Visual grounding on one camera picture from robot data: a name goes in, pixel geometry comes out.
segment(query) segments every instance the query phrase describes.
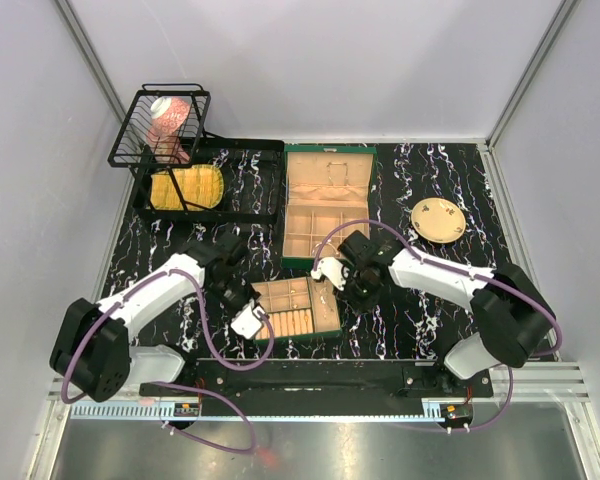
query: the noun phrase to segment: wooden box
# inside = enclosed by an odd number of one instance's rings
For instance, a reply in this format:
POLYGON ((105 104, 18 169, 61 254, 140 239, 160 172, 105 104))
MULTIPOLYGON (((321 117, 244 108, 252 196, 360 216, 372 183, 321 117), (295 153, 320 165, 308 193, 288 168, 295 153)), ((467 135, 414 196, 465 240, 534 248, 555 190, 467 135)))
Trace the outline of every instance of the wooden box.
MULTIPOLYGON (((262 295, 258 301, 269 314, 277 339, 340 333, 340 316, 331 283, 293 278, 255 283, 253 288, 262 295)), ((256 335, 256 341, 268 338, 267 328, 256 335)))
MULTIPOLYGON (((311 269, 320 242, 335 227, 369 218, 369 186, 375 148, 287 145, 287 209, 282 266, 311 269)), ((342 240, 354 230, 369 236, 369 225, 338 232, 322 256, 340 257, 342 240)))

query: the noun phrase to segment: white wall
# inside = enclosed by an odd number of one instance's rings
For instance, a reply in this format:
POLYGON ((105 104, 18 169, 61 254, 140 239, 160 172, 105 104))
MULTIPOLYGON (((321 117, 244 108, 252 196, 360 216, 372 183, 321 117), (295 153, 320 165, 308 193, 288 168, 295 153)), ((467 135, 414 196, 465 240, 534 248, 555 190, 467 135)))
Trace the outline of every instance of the white wall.
POLYGON ((73 0, 125 104, 202 83, 211 131, 485 137, 559 0, 73 0))
POLYGON ((126 174, 52 2, 0 2, 0 479, 18 478, 64 312, 93 294, 126 174))
POLYGON ((581 2, 496 153, 600 422, 600 0, 581 2))

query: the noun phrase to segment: black marble table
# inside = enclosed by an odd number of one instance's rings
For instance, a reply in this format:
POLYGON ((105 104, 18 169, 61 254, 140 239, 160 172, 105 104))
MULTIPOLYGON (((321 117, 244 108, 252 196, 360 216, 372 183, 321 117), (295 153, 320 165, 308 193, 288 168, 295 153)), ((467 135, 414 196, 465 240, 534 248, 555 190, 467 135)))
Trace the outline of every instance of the black marble table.
MULTIPOLYGON (((491 196, 484 167, 471 144, 378 144, 378 168, 372 179, 370 218, 403 232, 412 243, 442 258, 475 266, 495 267, 509 254, 491 196), (416 235, 409 223, 411 208, 423 198, 444 197, 457 204, 467 219, 465 235, 439 246, 416 235)), ((247 165, 244 175, 257 169, 247 165)), ((306 276, 308 272, 282 269, 284 214, 274 229, 259 225, 200 225, 165 220, 147 223, 129 208, 113 254, 104 296, 126 288, 161 266, 184 242, 214 240, 225 231, 239 232, 248 241, 250 256, 240 274, 251 282, 306 276)), ((372 239, 386 232, 371 229, 372 239)), ((185 298, 148 325, 135 345, 177 344, 200 357, 209 357, 199 322, 198 302, 185 298)), ((262 347, 238 338, 219 303, 207 299, 216 347, 227 358, 255 358, 262 347)), ((276 358, 411 359, 436 357, 448 345, 474 331, 471 316, 462 308, 416 290, 387 289, 373 312, 356 314, 339 304, 342 335, 306 341, 281 340, 276 358)))

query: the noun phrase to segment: beige plate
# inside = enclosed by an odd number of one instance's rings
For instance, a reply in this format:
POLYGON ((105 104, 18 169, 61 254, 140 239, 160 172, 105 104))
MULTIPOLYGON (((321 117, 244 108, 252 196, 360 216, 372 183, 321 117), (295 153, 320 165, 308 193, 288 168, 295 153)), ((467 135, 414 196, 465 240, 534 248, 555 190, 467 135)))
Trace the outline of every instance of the beige plate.
POLYGON ((464 214, 457 205, 444 198, 425 198, 411 212, 416 232, 430 242, 450 243, 464 233, 464 214))

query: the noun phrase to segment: reflective metal surface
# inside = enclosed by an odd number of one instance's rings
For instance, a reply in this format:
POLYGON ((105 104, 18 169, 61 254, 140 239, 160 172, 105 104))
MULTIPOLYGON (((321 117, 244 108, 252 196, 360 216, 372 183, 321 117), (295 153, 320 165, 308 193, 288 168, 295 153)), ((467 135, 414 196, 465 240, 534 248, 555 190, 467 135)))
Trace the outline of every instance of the reflective metal surface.
MULTIPOLYGON (((480 405, 477 422, 495 412, 480 405)), ((191 427, 245 446, 239 423, 191 427)), ((583 479, 556 404, 516 404, 491 430, 448 437, 382 424, 256 424, 263 450, 230 455, 169 436, 156 422, 70 420, 55 480, 583 479)))

